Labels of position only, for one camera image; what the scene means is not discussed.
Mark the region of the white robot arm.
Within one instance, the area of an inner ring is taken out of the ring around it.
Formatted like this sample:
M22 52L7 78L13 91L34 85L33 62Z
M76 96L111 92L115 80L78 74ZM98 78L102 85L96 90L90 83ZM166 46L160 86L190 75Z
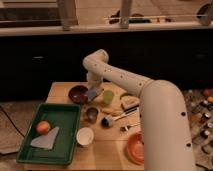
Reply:
M153 80L108 64L103 49L83 59L90 87L108 80L140 100L145 171L196 171L187 109L182 92L166 80Z

